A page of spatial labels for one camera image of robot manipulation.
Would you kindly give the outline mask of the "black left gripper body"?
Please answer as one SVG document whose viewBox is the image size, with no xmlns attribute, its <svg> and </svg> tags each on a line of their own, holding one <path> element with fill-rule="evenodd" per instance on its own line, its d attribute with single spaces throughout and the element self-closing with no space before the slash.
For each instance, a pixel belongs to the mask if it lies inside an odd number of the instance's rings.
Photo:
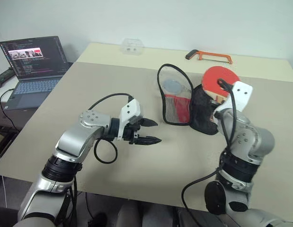
<svg viewBox="0 0 293 227">
<path fill-rule="evenodd" d="M 124 141 L 129 144 L 143 145 L 142 138 L 139 137 L 138 131 L 141 128 L 143 117 L 129 122 L 124 128 Z"/>
</svg>

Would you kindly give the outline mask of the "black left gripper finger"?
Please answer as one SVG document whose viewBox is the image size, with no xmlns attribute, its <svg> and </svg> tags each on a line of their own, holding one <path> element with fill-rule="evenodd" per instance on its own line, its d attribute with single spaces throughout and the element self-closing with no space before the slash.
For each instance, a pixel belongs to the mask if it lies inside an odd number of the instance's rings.
<svg viewBox="0 0 293 227">
<path fill-rule="evenodd" d="M 142 119 L 140 119 L 139 120 L 139 124 L 142 127 L 154 127 L 154 126 L 158 126 L 158 124 L 154 120 L 151 120 L 151 119 L 148 119 L 148 118 L 142 118 Z"/>
<path fill-rule="evenodd" d="M 134 144 L 135 145 L 153 145 L 153 144 L 160 143 L 161 141 L 162 140 L 157 137 L 146 136 L 146 137 L 138 137 L 134 139 Z"/>
</svg>

